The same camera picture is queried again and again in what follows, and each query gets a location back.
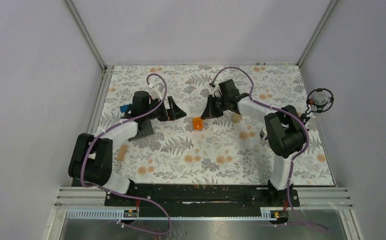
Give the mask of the orange pill organizer box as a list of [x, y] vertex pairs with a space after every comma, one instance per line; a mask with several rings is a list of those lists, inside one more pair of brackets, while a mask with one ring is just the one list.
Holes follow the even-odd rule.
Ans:
[[195, 117], [192, 119], [192, 127], [196, 131], [200, 131], [203, 129], [203, 120], [201, 117]]

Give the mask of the clear pill bottle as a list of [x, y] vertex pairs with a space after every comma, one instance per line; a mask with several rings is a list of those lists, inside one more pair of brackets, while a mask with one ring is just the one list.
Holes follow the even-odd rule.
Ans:
[[241, 122], [241, 120], [242, 120], [242, 115], [241, 114], [237, 114], [237, 113], [233, 113], [232, 114], [232, 122], [233, 123], [240, 123]]

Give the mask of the white blue pill bottle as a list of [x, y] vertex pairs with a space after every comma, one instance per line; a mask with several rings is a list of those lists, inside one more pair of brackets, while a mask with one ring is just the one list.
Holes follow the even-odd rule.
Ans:
[[260, 131], [260, 138], [263, 140], [267, 139], [267, 134], [263, 129]]

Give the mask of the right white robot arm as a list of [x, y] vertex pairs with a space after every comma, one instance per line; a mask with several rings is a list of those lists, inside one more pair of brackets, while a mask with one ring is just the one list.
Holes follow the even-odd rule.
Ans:
[[206, 107], [200, 120], [222, 117], [225, 111], [248, 116], [265, 125], [261, 134], [266, 138], [275, 154], [273, 173], [267, 193], [269, 203], [280, 206], [287, 200], [285, 191], [292, 184], [293, 161], [303, 148], [309, 145], [309, 133], [299, 119], [292, 105], [276, 108], [252, 99], [248, 93], [241, 93], [233, 80], [219, 83], [219, 94], [207, 97]]

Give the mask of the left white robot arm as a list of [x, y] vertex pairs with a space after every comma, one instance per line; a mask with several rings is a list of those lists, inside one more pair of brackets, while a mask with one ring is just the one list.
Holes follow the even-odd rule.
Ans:
[[147, 91], [136, 91], [132, 104], [115, 125], [95, 134], [82, 133], [77, 137], [68, 167], [71, 178], [116, 192], [117, 199], [125, 206], [136, 199], [135, 190], [129, 188], [130, 180], [113, 171], [113, 152], [123, 143], [142, 138], [151, 129], [151, 120], [175, 121], [187, 116], [173, 97], [168, 96], [169, 108], [164, 101]]

